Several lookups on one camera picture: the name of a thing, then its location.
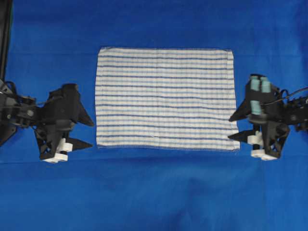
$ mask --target blue stripe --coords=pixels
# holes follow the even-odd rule
[[[180,126],[156,126],[139,124],[104,124],[97,127],[147,127],[147,128],[176,128],[176,129],[208,129],[208,130],[234,130],[234,128],[211,128],[211,127],[180,127]]]
[[[131,92],[131,93],[157,93],[157,94],[196,94],[196,95],[230,95],[230,93],[227,92],[193,92],[193,91],[184,91],[184,92],[179,92],[179,91],[157,91],[157,90],[127,90],[127,89],[102,89],[102,90],[95,90],[96,92],[114,92],[114,93],[119,93],[120,92]]]
[[[215,145],[215,146],[223,146],[223,147],[234,147],[234,145],[232,143],[228,144],[228,143],[204,143],[204,142],[201,142],[201,143],[192,143],[192,142],[165,142],[165,141],[145,141],[145,140],[121,140],[121,141],[102,141],[103,143],[119,143],[119,142],[129,142],[129,143],[158,143],[158,144],[167,144],[167,145],[170,145],[170,144],[174,144],[174,145],[196,145],[196,146],[207,146],[207,145]]]
[[[174,118],[174,119],[215,119],[228,121],[227,118],[216,118],[210,116],[172,116],[172,115],[132,115],[132,114],[105,114],[105,115],[96,115],[97,117],[108,117],[108,116],[130,116],[130,117],[150,117],[150,118]]]
[[[114,50],[114,49],[110,49],[108,51],[106,51],[107,53],[120,53],[120,54],[149,54],[149,55],[204,55],[204,56],[213,56],[213,55],[225,55],[228,56],[228,52],[223,52],[223,53],[213,53],[213,51],[211,53],[208,53],[206,51],[203,51],[202,53],[180,53],[180,52],[161,52],[161,51],[157,51],[157,52],[131,52],[131,51],[119,51],[119,50]]]
[[[202,68],[202,67],[172,67],[172,66],[117,66],[117,65],[97,65],[98,67],[105,68],[137,68],[137,69],[171,69],[171,70],[233,70],[233,68]]]
[[[233,65],[233,64],[228,64],[227,62],[224,63],[207,63],[207,62],[201,62],[201,63],[195,63],[195,62],[167,62],[167,61],[163,61],[163,62],[140,62],[140,61],[117,61],[117,60],[103,60],[103,61],[98,61],[99,63],[116,63],[116,64],[171,64],[171,65],[208,65],[208,66],[216,66],[216,65]]]
[[[205,78],[205,77],[168,77],[168,76],[119,76],[119,75],[96,75],[96,77],[120,77],[120,78],[170,78],[170,79],[202,79],[202,80],[232,80],[233,78]]]
[[[96,87],[111,88],[163,88],[163,89],[196,89],[196,90],[234,90],[234,88],[196,88],[196,87],[166,87],[166,86],[144,86],[144,85],[109,85],[96,84]]]
[[[228,100],[228,98],[203,98],[193,96],[159,96],[159,95],[106,95],[96,94],[95,96],[107,96],[107,97],[146,97],[146,98],[162,98],[162,99],[198,99],[198,100]]]
[[[99,55],[100,58],[120,58],[120,59],[173,59],[173,60],[233,60],[228,58],[171,58],[171,57],[135,57],[135,56],[120,56],[120,55]]]
[[[224,107],[201,107],[201,106],[166,106],[166,105],[133,105],[133,104],[96,104],[97,107],[158,107],[158,108],[175,108],[175,109],[208,109],[208,110],[235,110],[236,108],[224,108]]]
[[[153,146],[153,145],[97,145],[98,148],[154,148],[154,149],[163,149],[163,150],[179,150],[179,151],[218,151],[218,152],[235,152],[238,151],[237,149],[225,149],[225,148],[180,148],[180,147],[165,147],[165,146]]]
[[[150,84],[196,84],[196,85],[233,85],[230,83],[221,83],[221,82],[170,82],[170,81],[139,81],[139,80],[113,80],[113,79],[97,79],[96,82],[115,82],[115,83],[150,83]]]
[[[159,138],[159,139],[177,139],[177,140],[205,140],[205,141],[228,141],[233,142],[233,140],[230,139],[224,139],[224,138],[211,138],[211,137],[169,137],[169,136],[146,136],[146,135],[97,135],[97,137],[102,138],[112,138],[112,137],[141,137],[141,138]]]
[[[204,105],[223,105],[223,106],[229,106],[229,103],[208,103],[208,102],[196,102],[196,101],[160,101],[160,100],[127,100],[127,99],[123,99],[123,100],[110,100],[110,99],[96,99],[95,102],[124,102],[124,101],[129,101],[129,102],[136,102],[136,103],[173,103],[173,104],[177,104],[177,103],[198,103],[198,104],[204,104]]]
[[[210,125],[220,125],[220,126],[228,126],[232,125],[229,123],[214,123],[209,121],[202,121],[202,122],[186,122],[186,121],[161,121],[161,120],[142,120],[142,119],[97,119],[96,122],[124,122],[124,123],[131,123],[131,122],[145,122],[145,123],[158,123],[158,124],[210,124]]]
[[[96,112],[139,112],[139,113],[155,113],[157,114],[157,110],[131,110],[131,109],[121,109],[121,110],[116,110],[116,109],[96,109]],[[163,111],[163,113],[180,113],[180,114],[199,114],[200,112],[179,112],[177,110],[175,111]],[[209,114],[209,115],[218,115],[217,112],[202,112],[203,114]],[[221,116],[231,116],[230,113],[222,113],[220,112],[219,115]]]
[[[221,132],[189,132],[189,131],[162,131],[162,130],[157,130],[157,131],[153,131],[153,130],[138,130],[138,129],[122,129],[122,130],[106,130],[103,129],[104,133],[108,133],[108,132],[133,132],[133,133],[137,133],[137,132],[148,132],[150,134],[153,133],[159,133],[159,134],[186,134],[186,135],[217,135],[217,136],[228,136],[231,135],[230,134],[225,134],[225,133],[221,133]]]
[[[142,73],[142,74],[175,74],[175,75],[200,75],[200,76],[226,76],[230,75],[233,77],[233,73],[220,72],[220,73],[204,73],[204,72],[172,72],[172,71],[127,71],[127,70],[105,70],[97,69],[98,72],[116,72],[116,73]]]

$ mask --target bolt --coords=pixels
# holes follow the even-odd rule
[[[34,115],[34,112],[33,112],[32,110],[28,110],[28,111],[27,111],[27,115],[30,116],[30,117],[32,117],[32,116]]]
[[[296,121],[296,120],[297,120],[297,117],[296,117],[296,115],[291,115],[290,119],[291,119],[292,121]]]

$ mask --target table surface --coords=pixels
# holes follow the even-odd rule
[[[308,85],[307,15],[305,0],[15,0],[6,80],[38,102],[77,83],[95,121],[102,46],[231,49],[239,105],[251,73],[289,92]],[[76,126],[71,137],[94,147],[57,165],[39,161],[30,129],[1,147],[1,230],[308,228],[305,132],[292,128],[282,158],[270,162],[250,157],[246,144],[238,152],[98,149],[95,132]]]

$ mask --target blue backdrop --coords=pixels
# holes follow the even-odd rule
[[[306,0],[15,0],[6,80],[45,101],[79,85],[95,121],[101,46],[234,52],[237,105],[250,73],[290,92],[308,85]],[[250,128],[246,121],[240,130]],[[39,161],[33,131],[0,148],[0,230],[305,231],[308,135],[294,129],[278,161],[239,152],[97,149]]]

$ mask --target white towel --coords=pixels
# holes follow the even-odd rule
[[[95,104],[98,147],[240,147],[230,50],[103,47]]]

